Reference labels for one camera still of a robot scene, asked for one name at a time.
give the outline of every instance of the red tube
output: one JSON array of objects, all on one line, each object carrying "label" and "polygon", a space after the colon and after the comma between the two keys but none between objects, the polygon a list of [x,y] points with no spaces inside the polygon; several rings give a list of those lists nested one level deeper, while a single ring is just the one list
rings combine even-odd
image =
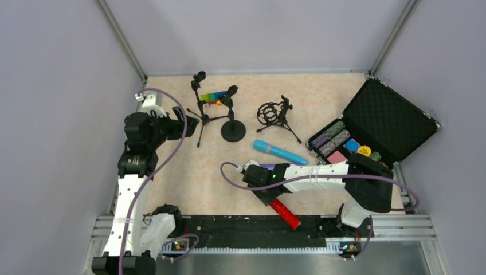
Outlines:
[{"label": "red tube", "polygon": [[299,227],[299,225],[302,223],[300,219],[295,216],[288,208],[283,205],[279,199],[275,199],[273,202],[270,203],[270,206],[275,210],[275,212],[278,213],[280,218],[282,218],[290,227],[294,230]]}]

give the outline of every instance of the gray floor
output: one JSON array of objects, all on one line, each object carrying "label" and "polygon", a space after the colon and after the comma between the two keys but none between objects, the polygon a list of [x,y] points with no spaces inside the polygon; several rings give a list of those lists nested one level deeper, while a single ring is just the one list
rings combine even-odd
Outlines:
[{"label": "gray floor", "polygon": [[356,262],[334,255],[190,255],[171,264],[157,262],[157,275],[428,275],[420,243],[373,242]]}]

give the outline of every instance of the beige tabletop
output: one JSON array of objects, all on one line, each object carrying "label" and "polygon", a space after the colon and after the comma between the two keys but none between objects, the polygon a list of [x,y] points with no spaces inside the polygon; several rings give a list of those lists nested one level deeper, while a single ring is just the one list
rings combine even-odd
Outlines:
[{"label": "beige tabletop", "polygon": [[[191,90],[191,76],[150,77],[147,87],[169,92],[176,97],[184,108],[197,110],[197,101]],[[346,105],[365,82],[363,74],[268,74],[268,75],[207,75],[201,82],[199,95],[227,90],[231,85],[238,86],[232,97],[235,118],[246,126],[246,136],[239,142],[229,143],[221,137],[221,126],[227,119],[213,121],[205,126],[201,147],[197,140],[201,124],[195,134],[185,139],[174,158],[154,178],[150,187],[145,212],[152,212],[165,203],[177,205],[183,214],[196,215],[275,215],[270,207],[265,207],[251,191],[240,190],[224,181],[220,174],[222,162],[230,161],[243,165],[254,159],[259,163],[285,163],[278,157],[264,154],[253,149],[255,139],[301,155],[310,164],[318,161],[306,149],[304,143],[313,134],[337,118]],[[299,144],[292,133],[280,127],[270,127],[260,133],[256,129],[262,125],[257,121],[256,112],[260,105],[280,102],[280,96],[289,98],[293,110],[287,113],[289,125],[303,141]],[[163,99],[163,107],[171,112],[175,103]],[[211,105],[205,108],[210,116],[228,113],[225,106]],[[177,141],[165,142],[158,150],[159,164],[175,148]],[[227,167],[226,174],[237,183],[242,175]],[[294,214],[337,214],[339,206],[351,198],[338,191],[302,191],[284,194],[279,197]],[[403,204],[398,190],[393,192],[394,208]]]}]

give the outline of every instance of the blue microphone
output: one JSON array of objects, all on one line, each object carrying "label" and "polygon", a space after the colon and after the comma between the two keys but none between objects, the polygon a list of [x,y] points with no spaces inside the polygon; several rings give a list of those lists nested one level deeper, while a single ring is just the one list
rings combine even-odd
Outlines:
[{"label": "blue microphone", "polygon": [[268,144],[268,142],[265,142],[263,140],[256,139],[255,142],[253,142],[253,148],[256,150],[271,154],[274,156],[278,156],[279,158],[286,159],[290,162],[295,162],[295,163],[300,163],[303,165],[309,164],[309,161],[307,159],[302,158],[299,155],[296,155],[294,153],[290,153],[289,151],[286,151],[284,149],[278,148],[276,146],[273,146],[271,144]]}]

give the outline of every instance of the blue disc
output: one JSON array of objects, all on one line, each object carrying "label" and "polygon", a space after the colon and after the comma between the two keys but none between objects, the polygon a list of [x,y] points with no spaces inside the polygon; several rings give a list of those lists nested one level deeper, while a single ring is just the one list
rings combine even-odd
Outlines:
[{"label": "blue disc", "polygon": [[359,144],[354,140],[349,140],[346,143],[346,149],[348,149],[350,152],[356,152],[358,148],[359,148]]}]

